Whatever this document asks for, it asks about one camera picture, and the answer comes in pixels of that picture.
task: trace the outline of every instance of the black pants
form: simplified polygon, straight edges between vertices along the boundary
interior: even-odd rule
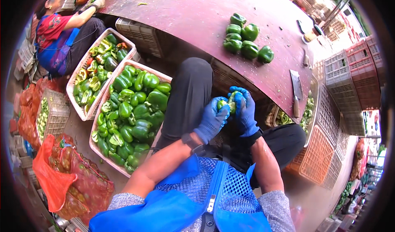
[[[203,108],[210,102],[212,83],[213,70],[205,60],[193,57],[180,65],[171,82],[172,90],[157,148],[170,145],[199,125]],[[306,134],[297,124],[265,130],[262,136],[281,170],[303,149],[306,142]],[[242,146],[231,148],[229,158],[239,166],[241,172],[245,172],[252,164],[250,150]]]
[[[84,57],[85,53],[89,50],[91,45],[98,37],[104,32],[106,27],[103,21],[97,18],[90,18],[78,32],[74,43],[71,46],[66,57],[66,72],[64,75],[69,75],[74,72],[78,63]]]

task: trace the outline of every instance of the gray shirt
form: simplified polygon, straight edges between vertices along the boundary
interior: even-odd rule
[[[262,194],[258,198],[258,203],[262,206],[264,215],[269,222],[270,228],[274,232],[295,231],[294,224],[289,211],[289,200],[283,191],[276,190]],[[144,198],[131,193],[120,193],[114,195],[108,210],[115,210],[129,205],[144,204]],[[182,230],[182,232],[199,232],[201,217],[192,225]]]

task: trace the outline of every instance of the jar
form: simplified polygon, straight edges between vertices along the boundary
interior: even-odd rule
[[[311,31],[306,32],[303,35],[302,40],[304,43],[308,43],[308,42],[313,41],[320,35],[323,35],[323,31],[322,31],[321,27],[319,27],[318,25],[314,25],[314,27],[311,29]]]

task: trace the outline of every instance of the red table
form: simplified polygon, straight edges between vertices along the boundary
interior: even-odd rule
[[[139,2],[147,5],[137,6]],[[260,27],[254,42],[260,48],[269,45],[273,49],[275,58],[271,63],[253,63],[224,50],[225,28],[234,12]],[[291,118],[293,88],[289,70],[298,71],[303,113],[312,75],[309,68],[303,67],[304,53],[307,51],[311,64],[313,53],[302,42],[296,20],[312,21],[289,0],[106,0],[101,13],[147,24],[195,45],[251,81]]]

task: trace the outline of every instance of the zipper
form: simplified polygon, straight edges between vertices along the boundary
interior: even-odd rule
[[[218,161],[217,165],[220,165],[220,166],[218,168],[218,174],[215,179],[215,186],[214,186],[213,192],[210,197],[209,206],[207,207],[207,212],[209,212],[209,213],[211,213],[214,209],[215,199],[217,198],[218,191],[221,187],[222,179],[224,177],[224,168],[226,167],[226,163],[223,161]]]

